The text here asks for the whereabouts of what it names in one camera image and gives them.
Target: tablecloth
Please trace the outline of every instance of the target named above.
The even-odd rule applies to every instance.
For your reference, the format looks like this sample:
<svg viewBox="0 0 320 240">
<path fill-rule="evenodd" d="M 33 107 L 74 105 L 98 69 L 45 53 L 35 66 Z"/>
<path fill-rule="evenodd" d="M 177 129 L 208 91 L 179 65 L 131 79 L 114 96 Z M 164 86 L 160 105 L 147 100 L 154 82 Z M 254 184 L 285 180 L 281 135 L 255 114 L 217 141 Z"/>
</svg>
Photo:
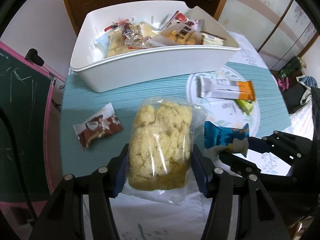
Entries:
<svg viewBox="0 0 320 240">
<path fill-rule="evenodd" d="M 267 69 L 259 54 L 244 36 L 237 33 L 231 33 L 231 35 L 242 49 L 230 59 L 230 62 Z M 292 127 L 288 127 L 286 131 L 292 132 Z M 289 170 L 286 163 L 271 153 L 258 155 L 249 152 L 248 157 L 263 173 L 286 175 Z M 110 202 L 120 238 L 126 240 L 200 239 L 211 205 L 211 199 L 206 199 L 199 193 L 194 177 L 189 183 L 188 196 L 182 206 L 169 206 L 124 194 L 119 194 Z M 88 198 L 84 196 L 86 239 L 92 239 L 88 207 Z M 235 225 L 236 207 L 233 213 L 232 222 Z"/>
</svg>

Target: green chalkboard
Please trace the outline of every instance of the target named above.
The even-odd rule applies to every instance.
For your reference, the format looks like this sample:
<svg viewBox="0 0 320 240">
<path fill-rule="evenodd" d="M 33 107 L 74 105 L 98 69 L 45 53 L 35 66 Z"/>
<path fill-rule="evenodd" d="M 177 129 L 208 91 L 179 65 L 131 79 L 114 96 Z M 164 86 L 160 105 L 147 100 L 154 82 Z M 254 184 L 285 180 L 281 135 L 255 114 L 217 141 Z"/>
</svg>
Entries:
<svg viewBox="0 0 320 240">
<path fill-rule="evenodd" d="M 0 106 L 13 127 L 31 201 L 48 199 L 44 168 L 44 115 L 51 79 L 0 49 Z M 0 201 L 24 202 L 12 146 L 0 120 Z"/>
</svg>

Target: oval floral pattern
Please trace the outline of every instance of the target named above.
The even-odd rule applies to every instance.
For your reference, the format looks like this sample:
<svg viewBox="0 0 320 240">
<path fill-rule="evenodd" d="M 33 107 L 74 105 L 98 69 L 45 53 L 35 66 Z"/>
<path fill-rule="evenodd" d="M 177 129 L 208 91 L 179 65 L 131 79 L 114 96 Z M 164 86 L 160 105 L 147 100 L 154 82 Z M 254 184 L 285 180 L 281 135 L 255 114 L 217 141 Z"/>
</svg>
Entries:
<svg viewBox="0 0 320 240">
<path fill-rule="evenodd" d="M 218 126 L 233 128 L 242 128 L 246 123 L 249 123 L 250 136 L 255 136 L 260 123 L 260 110 L 257 101 L 251 114 L 247 115 L 242 112 L 232 99 L 201 98 L 199 79 L 201 76 L 235 81 L 246 80 L 239 73 L 226 66 L 218 71 L 191 74 L 187 83 L 187 99 L 192 103 L 205 107 L 208 121 Z"/>
</svg>

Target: yellow snack food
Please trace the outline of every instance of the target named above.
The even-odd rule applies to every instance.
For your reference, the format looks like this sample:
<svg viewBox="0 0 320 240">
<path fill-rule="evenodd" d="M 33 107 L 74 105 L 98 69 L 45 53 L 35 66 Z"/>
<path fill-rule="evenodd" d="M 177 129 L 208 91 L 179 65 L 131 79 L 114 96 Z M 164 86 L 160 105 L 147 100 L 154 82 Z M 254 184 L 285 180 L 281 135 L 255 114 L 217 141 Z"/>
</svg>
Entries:
<svg viewBox="0 0 320 240">
<path fill-rule="evenodd" d="M 170 190 L 185 186 L 190 167 L 192 109 L 163 102 L 144 105 L 134 120 L 129 149 L 129 184 L 139 190 Z"/>
</svg>

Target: screw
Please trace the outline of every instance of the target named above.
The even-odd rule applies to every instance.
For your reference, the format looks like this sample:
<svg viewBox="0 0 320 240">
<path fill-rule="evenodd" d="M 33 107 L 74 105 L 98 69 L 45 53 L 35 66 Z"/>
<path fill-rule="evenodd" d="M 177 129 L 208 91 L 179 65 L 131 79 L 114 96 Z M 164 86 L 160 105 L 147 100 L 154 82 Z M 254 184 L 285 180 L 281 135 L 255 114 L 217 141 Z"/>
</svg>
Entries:
<svg viewBox="0 0 320 240">
<path fill-rule="evenodd" d="M 100 173 L 106 173 L 106 172 L 108 171 L 108 168 L 107 168 L 107 167 L 100 167 L 100 168 L 98 169 L 98 171 L 99 171 Z"/>
<path fill-rule="evenodd" d="M 221 169 L 221 168 L 215 168 L 215 169 L 214 169 L 214 172 L 215 172 L 215 173 L 218 173 L 218 174 L 222 174 L 222 173 L 223 173 L 223 169 Z"/>
<path fill-rule="evenodd" d="M 65 180 L 71 180 L 73 178 L 73 175 L 72 174 L 67 174 L 66 176 L 64 176 L 64 179 Z"/>
<path fill-rule="evenodd" d="M 250 174 L 249 175 L 249 179 L 253 180 L 253 181 L 256 181 L 258 179 L 258 177 L 254 174 Z"/>
</svg>

